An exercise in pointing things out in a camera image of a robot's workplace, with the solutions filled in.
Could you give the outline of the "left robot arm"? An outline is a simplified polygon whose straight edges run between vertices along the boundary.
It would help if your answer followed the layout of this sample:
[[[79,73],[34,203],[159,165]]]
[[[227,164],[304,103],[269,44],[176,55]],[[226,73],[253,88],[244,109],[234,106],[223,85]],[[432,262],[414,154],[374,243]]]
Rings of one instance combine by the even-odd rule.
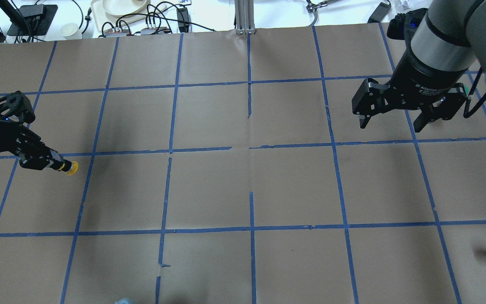
[[[0,122],[0,153],[2,152],[13,154],[18,158],[19,165],[25,169],[42,171],[51,168],[67,175],[74,174],[78,169],[76,161],[66,160],[19,121]]]

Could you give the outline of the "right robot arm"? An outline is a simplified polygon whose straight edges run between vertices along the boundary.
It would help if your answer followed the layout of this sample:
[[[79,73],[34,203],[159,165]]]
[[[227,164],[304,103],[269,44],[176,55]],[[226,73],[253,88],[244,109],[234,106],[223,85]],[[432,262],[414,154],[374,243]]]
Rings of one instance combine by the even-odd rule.
[[[484,104],[470,106],[460,77],[478,61],[486,81],[486,0],[434,0],[429,8],[398,14],[386,35],[405,43],[405,52],[386,84],[367,78],[352,98],[364,129],[392,110],[420,111],[415,132],[438,119],[450,120],[464,107],[466,119]]]

